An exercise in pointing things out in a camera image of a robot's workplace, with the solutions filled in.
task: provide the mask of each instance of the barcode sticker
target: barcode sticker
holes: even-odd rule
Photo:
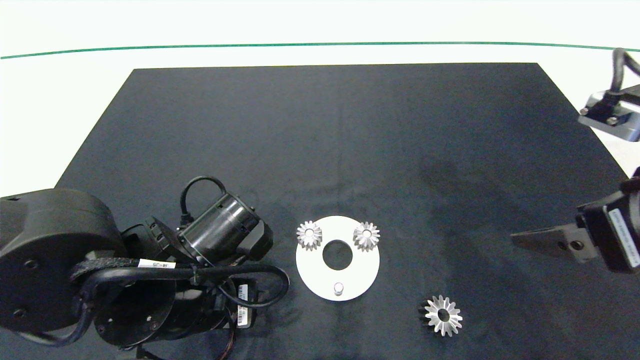
[[[167,261],[156,261],[149,259],[140,259],[138,263],[139,268],[165,268],[165,269],[173,269],[175,268],[175,263],[169,263]]]
[[[640,265],[640,254],[638,254],[638,249],[634,243],[634,239],[631,237],[631,233],[629,232],[625,218],[622,216],[622,212],[620,209],[613,209],[609,212],[609,218],[613,223],[613,228],[618,234],[622,247],[627,253],[629,265],[631,265],[632,268],[635,268]]]
[[[248,299],[248,290],[249,290],[248,284],[242,284],[238,286],[238,297],[246,301]],[[249,309],[247,309],[244,306],[238,305],[238,326],[249,325],[248,312],[249,312]]]

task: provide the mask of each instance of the silver gear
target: silver gear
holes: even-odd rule
[[[440,332],[440,335],[444,336],[445,333],[450,337],[453,336],[451,332],[458,333],[458,327],[462,327],[460,322],[462,316],[459,315],[460,310],[456,309],[456,303],[450,302],[449,298],[442,298],[440,295],[438,298],[433,297],[433,300],[427,300],[422,304],[420,310],[425,313],[422,319],[426,325],[433,326],[433,332]],[[443,318],[440,318],[438,312],[441,311]]]
[[[298,243],[304,249],[315,250],[322,242],[322,229],[313,221],[305,221],[298,228]]]
[[[380,241],[380,230],[373,223],[361,222],[353,231],[353,241],[358,249],[369,251],[375,248]]]

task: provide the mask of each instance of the white disc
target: white disc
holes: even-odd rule
[[[302,281],[319,297],[333,301],[351,300],[369,289],[378,275],[380,253],[378,247],[370,251],[358,249],[353,231],[359,222],[348,217],[332,216],[316,221],[322,229],[322,242],[317,249],[296,250],[296,265]],[[353,258],[349,266],[334,270],[323,259],[324,247],[332,241],[343,241],[351,248]]]

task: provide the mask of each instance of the gear hole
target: gear hole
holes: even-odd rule
[[[438,318],[440,319],[440,321],[448,322],[450,318],[449,312],[445,309],[438,310]]]
[[[342,270],[351,264],[353,252],[342,240],[332,240],[324,246],[322,258],[326,266],[334,270]]]

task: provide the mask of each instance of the white background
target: white background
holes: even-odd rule
[[[637,22],[624,15],[638,13],[632,1],[1,1],[0,55],[405,41],[640,49]],[[611,82],[608,50],[526,45],[135,49],[0,60],[0,195],[53,187],[132,69],[512,61],[539,63],[576,109]],[[625,86],[638,82],[625,73]],[[597,134],[628,175],[640,165],[640,143]]]

